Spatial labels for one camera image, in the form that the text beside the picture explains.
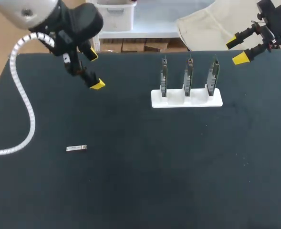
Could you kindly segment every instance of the metal bracket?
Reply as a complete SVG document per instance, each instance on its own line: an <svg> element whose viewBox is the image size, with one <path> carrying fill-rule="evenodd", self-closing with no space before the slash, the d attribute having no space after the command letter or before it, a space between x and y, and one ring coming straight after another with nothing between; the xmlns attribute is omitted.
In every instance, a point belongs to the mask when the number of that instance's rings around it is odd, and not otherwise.
<svg viewBox="0 0 281 229"><path fill-rule="evenodd" d="M168 75L168 64L167 59L164 58L162 61L162 70L160 71L160 90L162 97L167 97L167 75Z"/></svg>
<svg viewBox="0 0 281 229"><path fill-rule="evenodd" d="M188 59L187 67L185 69L184 75L184 92L185 96L190 96L191 85L192 85L192 78L193 78L193 59Z"/></svg>
<svg viewBox="0 0 281 229"><path fill-rule="evenodd" d="M213 60L211 68L209 69L208 77L207 77L207 90L209 96L214 95L217 86L218 77L219 77L219 72L220 72L220 64L216 56Z"/></svg>

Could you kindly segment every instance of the beige cloth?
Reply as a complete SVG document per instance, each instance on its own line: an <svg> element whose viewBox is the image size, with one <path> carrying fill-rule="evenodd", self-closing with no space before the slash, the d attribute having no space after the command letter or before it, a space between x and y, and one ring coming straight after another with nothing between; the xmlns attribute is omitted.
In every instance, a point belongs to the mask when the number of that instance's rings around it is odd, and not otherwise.
<svg viewBox="0 0 281 229"><path fill-rule="evenodd" d="M193 51L227 50L227 42L237 32L244 31L258 21L259 0L216 0L207 8L177 21L180 37ZM277 7L281 0L272 0ZM262 43L262 37L252 35L235 50L253 48Z"/></svg>

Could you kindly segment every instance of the white storage bin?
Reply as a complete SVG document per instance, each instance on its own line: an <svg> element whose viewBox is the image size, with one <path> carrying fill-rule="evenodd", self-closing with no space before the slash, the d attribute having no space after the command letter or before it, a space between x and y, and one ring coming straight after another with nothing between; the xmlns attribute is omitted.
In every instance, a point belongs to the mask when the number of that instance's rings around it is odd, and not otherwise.
<svg viewBox="0 0 281 229"><path fill-rule="evenodd" d="M101 13L104 21L102 31L129 31L134 25L136 2L129 0L88 0Z"/></svg>

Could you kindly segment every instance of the white shelf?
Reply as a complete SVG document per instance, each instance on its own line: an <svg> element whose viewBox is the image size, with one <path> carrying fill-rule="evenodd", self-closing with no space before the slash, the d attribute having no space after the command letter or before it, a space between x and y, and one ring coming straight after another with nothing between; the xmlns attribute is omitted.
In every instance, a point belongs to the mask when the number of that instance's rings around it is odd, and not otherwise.
<svg viewBox="0 0 281 229"><path fill-rule="evenodd" d="M214 0L189 0L188 3L137 1L134 29L125 32L101 32L101 39L179 37L176 20L213 3Z"/></svg>

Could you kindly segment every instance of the cardboard box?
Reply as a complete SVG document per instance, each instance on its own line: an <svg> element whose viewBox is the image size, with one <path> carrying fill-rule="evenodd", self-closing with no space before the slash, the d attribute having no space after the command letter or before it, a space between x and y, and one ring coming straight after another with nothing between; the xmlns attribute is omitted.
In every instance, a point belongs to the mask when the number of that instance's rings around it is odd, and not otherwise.
<svg viewBox="0 0 281 229"><path fill-rule="evenodd" d="M122 52L143 52L145 50L145 39L124 39Z"/></svg>
<svg viewBox="0 0 281 229"><path fill-rule="evenodd" d="M183 43L180 38L171 39L170 43L168 44L168 48L162 50L161 52L169 53L169 52L187 52L188 48Z"/></svg>
<svg viewBox="0 0 281 229"><path fill-rule="evenodd" d="M123 39L101 39L100 52L119 53L122 51Z"/></svg>
<svg viewBox="0 0 281 229"><path fill-rule="evenodd" d="M147 39L145 52L163 52L167 49L169 42L169 38Z"/></svg>

